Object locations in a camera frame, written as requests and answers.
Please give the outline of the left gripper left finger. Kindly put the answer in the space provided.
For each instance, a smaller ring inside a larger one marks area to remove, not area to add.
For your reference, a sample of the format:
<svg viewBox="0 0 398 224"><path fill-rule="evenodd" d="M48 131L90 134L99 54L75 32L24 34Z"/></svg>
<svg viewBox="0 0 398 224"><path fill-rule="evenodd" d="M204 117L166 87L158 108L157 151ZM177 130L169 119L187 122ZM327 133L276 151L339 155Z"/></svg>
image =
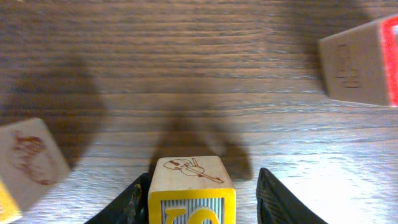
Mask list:
<svg viewBox="0 0 398 224"><path fill-rule="evenodd" d="M149 173L141 174L86 224L148 224Z"/></svg>

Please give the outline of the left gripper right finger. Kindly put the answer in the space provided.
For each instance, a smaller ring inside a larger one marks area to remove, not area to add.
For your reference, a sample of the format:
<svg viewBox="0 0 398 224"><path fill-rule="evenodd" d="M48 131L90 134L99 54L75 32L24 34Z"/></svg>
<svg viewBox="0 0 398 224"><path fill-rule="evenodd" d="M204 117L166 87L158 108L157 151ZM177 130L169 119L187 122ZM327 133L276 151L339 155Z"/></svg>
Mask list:
<svg viewBox="0 0 398 224"><path fill-rule="evenodd" d="M266 168L259 171L256 199L258 224L326 224Z"/></svg>

